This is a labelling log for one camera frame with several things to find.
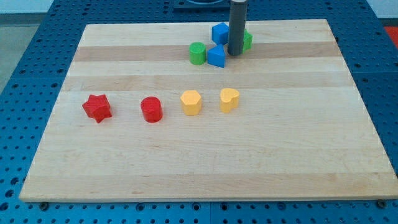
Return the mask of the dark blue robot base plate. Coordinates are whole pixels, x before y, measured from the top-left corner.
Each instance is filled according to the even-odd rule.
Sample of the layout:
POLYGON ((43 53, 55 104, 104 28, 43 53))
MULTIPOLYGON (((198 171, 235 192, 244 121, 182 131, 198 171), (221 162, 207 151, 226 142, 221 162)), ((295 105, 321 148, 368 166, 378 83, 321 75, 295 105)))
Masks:
POLYGON ((229 10, 228 0, 173 0, 173 12, 189 10, 229 10))

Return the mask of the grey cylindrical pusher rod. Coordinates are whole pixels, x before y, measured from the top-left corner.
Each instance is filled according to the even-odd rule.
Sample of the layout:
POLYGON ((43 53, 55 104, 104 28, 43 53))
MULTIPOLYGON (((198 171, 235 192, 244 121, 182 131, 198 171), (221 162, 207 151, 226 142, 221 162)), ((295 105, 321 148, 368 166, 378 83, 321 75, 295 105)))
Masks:
POLYGON ((248 0, 230 0, 228 53, 232 56, 243 53, 247 11, 248 0))

